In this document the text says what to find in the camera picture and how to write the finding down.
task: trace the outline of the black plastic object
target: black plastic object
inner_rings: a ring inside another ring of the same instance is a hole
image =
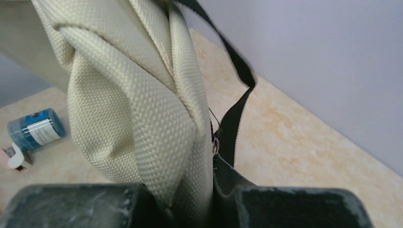
[[[361,201],[341,189],[238,186],[231,207],[214,198],[212,227],[371,228]],[[20,190],[1,228],[186,227],[169,223],[142,184],[33,185]]]
[[[142,184],[32,185],[21,189],[1,228],[167,227]]]

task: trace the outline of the bag strap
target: bag strap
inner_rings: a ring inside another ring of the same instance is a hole
[[[238,129],[240,124],[240,119],[242,116],[243,108],[245,107],[246,101],[256,86],[255,78],[252,75],[249,65],[246,61],[237,53],[237,51],[232,47],[229,41],[226,40],[224,35],[215,27],[210,17],[197,2],[197,0],[172,0],[193,10],[202,19],[204,19],[220,36],[225,49],[227,50],[232,64],[234,65],[238,78],[249,87],[249,89],[244,93],[244,95],[227,111],[221,120],[220,128],[214,133],[214,135],[220,141],[220,147],[218,153],[221,158],[225,160],[230,166],[234,166],[235,161],[235,144],[238,135]]]

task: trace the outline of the white label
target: white label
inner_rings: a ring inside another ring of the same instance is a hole
[[[56,139],[60,139],[58,134],[53,130],[50,120],[42,120],[40,122],[28,125],[29,133],[40,145],[45,145]]]

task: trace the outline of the bottle label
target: bottle label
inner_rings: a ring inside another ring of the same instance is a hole
[[[60,139],[58,134],[52,127],[52,124],[49,119],[42,120],[40,122],[28,125],[29,133],[32,135],[32,138],[37,141],[40,145],[45,145],[56,139]]]
[[[25,122],[27,124],[33,124],[35,122],[45,120],[49,118],[49,113],[46,110],[32,113],[31,115],[25,116]]]

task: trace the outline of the black strap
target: black strap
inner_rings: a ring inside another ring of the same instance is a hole
[[[196,0],[173,0],[179,2],[189,9],[193,10],[201,18],[203,18],[220,36],[230,58],[234,65],[239,79],[249,87],[244,95],[232,106],[221,120],[220,128],[216,131],[215,135],[220,141],[219,154],[231,166],[234,166],[235,160],[235,144],[237,134],[242,116],[243,108],[246,101],[256,86],[256,81],[252,75],[249,65],[243,58],[235,51],[232,45],[225,39],[222,33],[215,27],[210,20],[207,13],[203,10]]]

